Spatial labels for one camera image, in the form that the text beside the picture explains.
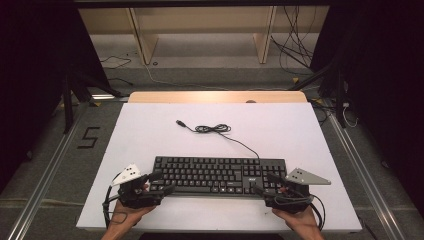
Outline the black metal stand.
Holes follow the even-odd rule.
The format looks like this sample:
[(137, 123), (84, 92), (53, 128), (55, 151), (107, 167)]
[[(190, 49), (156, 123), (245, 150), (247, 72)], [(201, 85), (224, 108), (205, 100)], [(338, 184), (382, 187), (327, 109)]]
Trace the black metal stand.
[(312, 84), (313, 82), (321, 80), (321, 84), (318, 89), (320, 97), (334, 97), (336, 100), (335, 113), (336, 119), (339, 124), (345, 128), (346, 123), (343, 117), (343, 103), (344, 103), (344, 74), (342, 73), (340, 64), (336, 61), (331, 61), (327, 66), (321, 70), (313, 73), (310, 77), (295, 84), (289, 88), (289, 91), (299, 91), (304, 87)]
[(94, 77), (80, 70), (69, 70), (62, 81), (62, 97), (65, 110), (64, 133), (68, 133), (71, 130), (74, 122), (71, 94), (74, 94), (80, 102), (89, 102), (93, 99), (88, 89), (89, 86), (94, 86), (114, 97), (124, 97), (123, 93), (112, 89), (106, 83), (97, 81)]

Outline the black computer keyboard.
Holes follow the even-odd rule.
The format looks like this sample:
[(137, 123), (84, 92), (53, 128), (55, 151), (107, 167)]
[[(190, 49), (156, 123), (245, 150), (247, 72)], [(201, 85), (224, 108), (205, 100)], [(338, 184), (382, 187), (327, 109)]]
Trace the black computer keyboard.
[(162, 178), (150, 184), (150, 190), (175, 186), (174, 196), (257, 198), (253, 186), (276, 193), (279, 183), (271, 183), (267, 174), (286, 176), (284, 159), (175, 157), (157, 156), (154, 171)]

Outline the person's right hand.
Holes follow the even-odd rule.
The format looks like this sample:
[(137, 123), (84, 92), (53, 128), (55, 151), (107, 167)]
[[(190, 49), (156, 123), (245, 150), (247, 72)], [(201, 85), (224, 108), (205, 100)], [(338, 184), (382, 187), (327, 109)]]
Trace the person's right hand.
[(303, 212), (295, 214), (279, 209), (272, 209), (272, 212), (282, 218), (286, 225), (298, 235), (300, 232), (320, 231), (311, 207), (307, 207)]

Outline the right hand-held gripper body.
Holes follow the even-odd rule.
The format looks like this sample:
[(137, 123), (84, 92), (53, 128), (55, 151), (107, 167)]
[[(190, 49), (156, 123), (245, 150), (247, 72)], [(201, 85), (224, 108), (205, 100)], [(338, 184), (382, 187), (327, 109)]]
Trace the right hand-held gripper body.
[(272, 194), (265, 197), (265, 205), (288, 213), (303, 212), (313, 202), (314, 197), (309, 192), (310, 185), (330, 185), (331, 181), (306, 170), (295, 168), (287, 176), (285, 187), (272, 187), (265, 190)]

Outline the person's left hand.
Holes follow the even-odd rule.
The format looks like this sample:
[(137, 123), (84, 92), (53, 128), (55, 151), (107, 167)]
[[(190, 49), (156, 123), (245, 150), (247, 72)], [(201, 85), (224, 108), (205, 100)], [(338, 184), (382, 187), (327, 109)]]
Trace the person's left hand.
[(120, 200), (117, 200), (108, 231), (124, 234), (154, 209), (154, 206), (133, 209), (125, 207)]

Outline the light wooden shelf unit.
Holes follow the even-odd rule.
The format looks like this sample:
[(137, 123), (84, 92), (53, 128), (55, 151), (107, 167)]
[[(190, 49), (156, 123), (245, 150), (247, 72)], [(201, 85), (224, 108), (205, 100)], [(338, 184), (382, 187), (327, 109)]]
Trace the light wooden shelf unit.
[(258, 61), (267, 61), (273, 33), (319, 33), (327, 6), (94, 8), (79, 13), (91, 34), (131, 34), (144, 64), (160, 34), (249, 33)]

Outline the long aluminium floor rail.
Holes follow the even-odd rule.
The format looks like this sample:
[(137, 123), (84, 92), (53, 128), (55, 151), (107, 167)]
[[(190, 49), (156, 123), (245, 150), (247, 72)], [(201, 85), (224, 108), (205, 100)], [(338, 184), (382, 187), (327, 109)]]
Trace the long aluminium floor rail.
[(71, 192), (71, 183), (61, 178), (66, 154), (81, 122), (65, 133), (64, 116), (56, 112), (25, 161), (0, 194), (0, 232), (4, 240), (71, 240), (79, 235), (76, 227), (82, 201)]
[(334, 115), (331, 115), (329, 119), (388, 238), (390, 240), (406, 240), (406, 235), (362, 161), (347, 131), (341, 127)]

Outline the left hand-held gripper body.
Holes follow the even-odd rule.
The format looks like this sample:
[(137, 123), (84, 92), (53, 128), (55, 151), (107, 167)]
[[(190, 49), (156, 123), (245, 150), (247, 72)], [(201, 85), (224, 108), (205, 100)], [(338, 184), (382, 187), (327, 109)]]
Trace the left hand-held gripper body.
[(144, 189), (149, 174), (142, 174), (140, 169), (131, 163), (111, 182), (111, 186), (119, 186), (118, 199), (125, 207), (138, 209), (159, 205), (163, 198), (156, 191)]

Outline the white table board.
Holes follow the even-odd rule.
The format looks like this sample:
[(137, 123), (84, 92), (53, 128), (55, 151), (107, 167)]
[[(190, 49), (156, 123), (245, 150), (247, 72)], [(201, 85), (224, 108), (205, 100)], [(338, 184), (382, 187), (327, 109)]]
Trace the white table board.
[[(142, 173), (157, 156), (284, 159), (331, 181), (313, 186), (326, 209), (327, 232), (358, 232), (361, 225), (308, 103), (142, 104), (121, 109), (78, 227), (105, 227), (102, 203), (111, 180), (129, 164)], [(137, 226), (145, 232), (278, 233), (284, 222), (261, 199), (165, 198)]]

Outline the black curtain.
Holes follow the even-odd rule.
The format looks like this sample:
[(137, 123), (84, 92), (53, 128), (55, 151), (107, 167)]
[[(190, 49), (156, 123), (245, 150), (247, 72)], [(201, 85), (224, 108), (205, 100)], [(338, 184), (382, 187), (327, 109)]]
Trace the black curtain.
[(424, 0), (331, 0), (311, 68), (343, 56), (347, 95), (424, 218)]
[(73, 0), (0, 0), (0, 193), (61, 100), (109, 84)]

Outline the short aluminium rail piece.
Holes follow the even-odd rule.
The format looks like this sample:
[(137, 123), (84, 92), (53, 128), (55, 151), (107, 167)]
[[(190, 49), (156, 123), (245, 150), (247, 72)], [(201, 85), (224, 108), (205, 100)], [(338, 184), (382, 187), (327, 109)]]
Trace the short aluminium rail piece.
[(111, 94), (94, 94), (92, 95), (93, 101), (119, 101), (119, 102), (127, 102), (129, 97), (116, 97)]

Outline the wooden table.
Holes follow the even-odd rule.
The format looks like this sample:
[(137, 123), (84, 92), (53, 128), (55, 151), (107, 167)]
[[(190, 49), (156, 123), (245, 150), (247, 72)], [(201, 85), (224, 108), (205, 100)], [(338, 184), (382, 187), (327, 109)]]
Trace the wooden table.
[(306, 103), (301, 91), (137, 91), (129, 103)]

